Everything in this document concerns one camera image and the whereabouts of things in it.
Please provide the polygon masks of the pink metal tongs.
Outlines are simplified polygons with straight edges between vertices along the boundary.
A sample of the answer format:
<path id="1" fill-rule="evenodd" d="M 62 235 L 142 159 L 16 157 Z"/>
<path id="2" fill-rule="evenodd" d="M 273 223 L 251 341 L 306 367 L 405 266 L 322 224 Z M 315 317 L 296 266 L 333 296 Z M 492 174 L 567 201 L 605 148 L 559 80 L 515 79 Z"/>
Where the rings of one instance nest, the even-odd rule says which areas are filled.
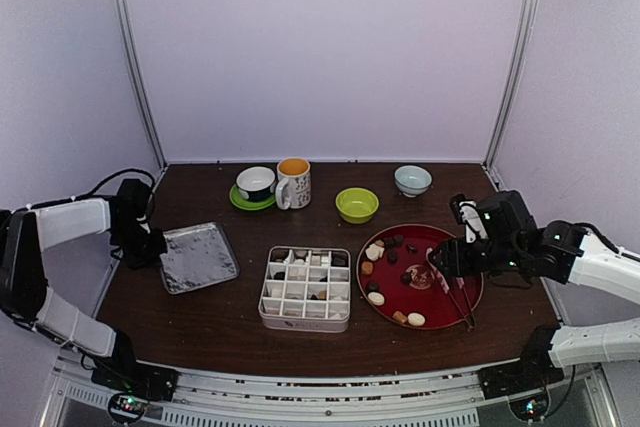
<path id="1" fill-rule="evenodd" d="M 449 297 L 455 309 L 457 310 L 458 314 L 460 315 L 461 319 L 467 324 L 467 331 L 471 332 L 476 328 L 476 320 L 474 317 L 473 308 L 471 306 L 469 296 L 466 292 L 465 283 L 462 279 L 456 278 L 458 289 L 462 293 L 464 297 L 465 305 L 466 305 L 465 308 L 462 308 L 461 305 L 456 300 L 456 297 L 454 295 L 454 292 L 451 289 L 449 282 L 442 275 L 442 273 L 436 268 L 436 266 L 431 262 L 430 255 L 433 251 L 434 249 L 432 247 L 428 247 L 426 249 L 425 260 L 427 262 L 427 265 L 432 269 L 433 274 L 437 279 L 438 283 L 440 284 L 440 287 L 443 293 Z"/>

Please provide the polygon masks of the bunny tin lid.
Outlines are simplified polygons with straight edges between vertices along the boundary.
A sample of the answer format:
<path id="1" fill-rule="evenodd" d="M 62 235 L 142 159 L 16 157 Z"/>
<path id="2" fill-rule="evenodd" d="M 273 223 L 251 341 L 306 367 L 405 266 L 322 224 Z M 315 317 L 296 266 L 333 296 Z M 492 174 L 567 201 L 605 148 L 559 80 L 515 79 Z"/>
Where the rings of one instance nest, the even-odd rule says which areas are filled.
<path id="1" fill-rule="evenodd" d="M 161 279 L 171 295 L 185 294 L 236 279 L 240 267 L 223 227 L 216 222 L 164 233 Z"/>

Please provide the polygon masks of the silver divided tin box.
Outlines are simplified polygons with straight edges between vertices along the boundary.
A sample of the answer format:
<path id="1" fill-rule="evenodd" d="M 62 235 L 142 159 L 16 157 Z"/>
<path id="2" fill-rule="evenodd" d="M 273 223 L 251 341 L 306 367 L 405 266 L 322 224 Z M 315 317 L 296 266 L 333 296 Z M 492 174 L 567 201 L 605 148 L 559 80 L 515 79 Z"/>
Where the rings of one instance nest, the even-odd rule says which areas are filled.
<path id="1" fill-rule="evenodd" d="M 342 248 L 274 246 L 258 313 L 280 331 L 338 334 L 351 314 L 351 255 Z"/>

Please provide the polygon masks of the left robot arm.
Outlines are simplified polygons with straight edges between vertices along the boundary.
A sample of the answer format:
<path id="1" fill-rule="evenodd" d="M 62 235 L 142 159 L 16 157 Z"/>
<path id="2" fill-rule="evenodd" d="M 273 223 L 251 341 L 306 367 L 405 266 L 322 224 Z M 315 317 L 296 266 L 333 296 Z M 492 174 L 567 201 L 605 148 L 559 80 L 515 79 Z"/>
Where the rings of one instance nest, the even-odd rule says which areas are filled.
<path id="1" fill-rule="evenodd" d="M 144 380 L 129 337 L 89 313 L 112 261 L 131 269 L 167 251 L 149 225 L 153 188 L 124 179 L 96 190 L 1 213 L 1 310 L 18 326 L 77 348 L 123 391 Z"/>

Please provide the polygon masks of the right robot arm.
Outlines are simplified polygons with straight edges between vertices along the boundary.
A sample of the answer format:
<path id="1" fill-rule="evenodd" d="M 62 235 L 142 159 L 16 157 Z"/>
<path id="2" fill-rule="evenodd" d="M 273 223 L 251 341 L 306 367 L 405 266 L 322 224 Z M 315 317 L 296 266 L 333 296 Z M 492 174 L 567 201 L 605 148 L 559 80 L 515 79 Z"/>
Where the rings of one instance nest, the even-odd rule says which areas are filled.
<path id="1" fill-rule="evenodd" d="M 501 191 L 474 203 L 464 195 L 450 208 L 466 234 L 441 242 L 427 259 L 441 279 L 517 273 L 524 280 L 547 278 L 639 301 L 639 256 L 618 247 L 594 225 L 556 220 L 537 226 L 521 194 Z M 511 387 L 540 388 L 558 382 L 567 367 L 636 360 L 639 321 L 587 327 L 538 327 L 518 360 L 483 368 L 478 376 L 487 397 Z"/>

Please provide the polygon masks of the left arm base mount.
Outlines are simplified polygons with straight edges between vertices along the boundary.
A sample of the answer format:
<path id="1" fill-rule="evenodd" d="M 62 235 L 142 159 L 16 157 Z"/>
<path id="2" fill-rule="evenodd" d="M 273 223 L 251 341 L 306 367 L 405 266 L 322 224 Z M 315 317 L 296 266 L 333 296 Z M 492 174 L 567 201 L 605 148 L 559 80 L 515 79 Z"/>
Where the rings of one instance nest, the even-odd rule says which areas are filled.
<path id="1" fill-rule="evenodd" d="M 132 375 L 96 366 L 91 381 L 113 390 L 106 407 L 109 416 L 119 424 L 131 425 L 142 419 L 153 402 L 173 399 L 179 376 L 174 369 L 147 364 L 137 364 Z"/>

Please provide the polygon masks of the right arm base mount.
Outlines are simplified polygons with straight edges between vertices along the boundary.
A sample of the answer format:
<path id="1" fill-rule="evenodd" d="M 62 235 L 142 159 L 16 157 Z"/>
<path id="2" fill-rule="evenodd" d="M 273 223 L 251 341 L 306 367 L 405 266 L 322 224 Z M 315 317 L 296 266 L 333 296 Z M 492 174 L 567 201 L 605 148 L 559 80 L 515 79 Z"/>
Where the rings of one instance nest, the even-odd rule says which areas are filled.
<path id="1" fill-rule="evenodd" d="M 478 379 L 486 400 L 506 398 L 517 420 L 533 424 L 555 412 L 549 387 L 564 379 L 564 371 L 516 361 L 482 368 Z"/>

